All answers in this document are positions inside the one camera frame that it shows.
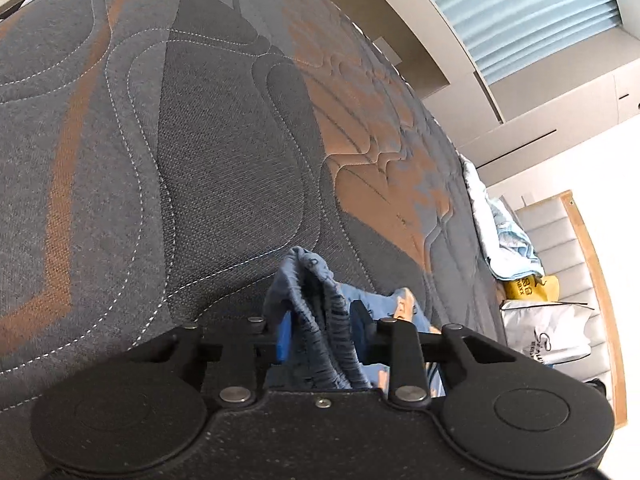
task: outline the white plastic bag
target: white plastic bag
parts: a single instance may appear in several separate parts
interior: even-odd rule
[[[500,308],[507,345],[546,365],[591,354],[584,327],[592,308],[580,303],[507,300]]]

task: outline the padded headboard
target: padded headboard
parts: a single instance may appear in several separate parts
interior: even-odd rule
[[[588,303],[594,312],[585,328],[591,355],[557,368],[581,381],[598,378],[616,416],[616,428],[626,419],[625,371],[611,298],[591,237],[571,191],[516,211],[547,274],[560,281],[560,300]]]

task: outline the yellow plastic bag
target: yellow plastic bag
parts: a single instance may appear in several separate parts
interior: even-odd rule
[[[508,300],[558,301],[560,282],[555,276],[536,278],[533,274],[512,282],[504,282]]]

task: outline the towel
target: towel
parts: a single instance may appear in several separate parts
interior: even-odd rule
[[[358,360],[351,336],[350,305],[354,300],[361,300],[373,319],[402,317],[414,323],[419,332],[433,331],[408,288],[381,296],[338,283],[319,254],[293,247],[264,300],[264,317],[271,326],[290,316],[290,332],[286,321],[287,333],[279,342],[289,347],[288,358],[268,370],[266,386],[301,390],[385,386],[380,377],[388,374],[387,366],[363,365]],[[432,396],[443,395],[440,375],[433,367],[429,377]]]
[[[489,198],[473,163],[458,155],[482,254],[493,275],[506,282],[532,274],[544,276],[545,271],[529,236],[500,199]]]

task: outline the mattress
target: mattress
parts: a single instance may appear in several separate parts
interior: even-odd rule
[[[503,338],[455,149],[329,0],[33,0],[0,60],[0,479],[44,389],[260,312],[291,246]]]

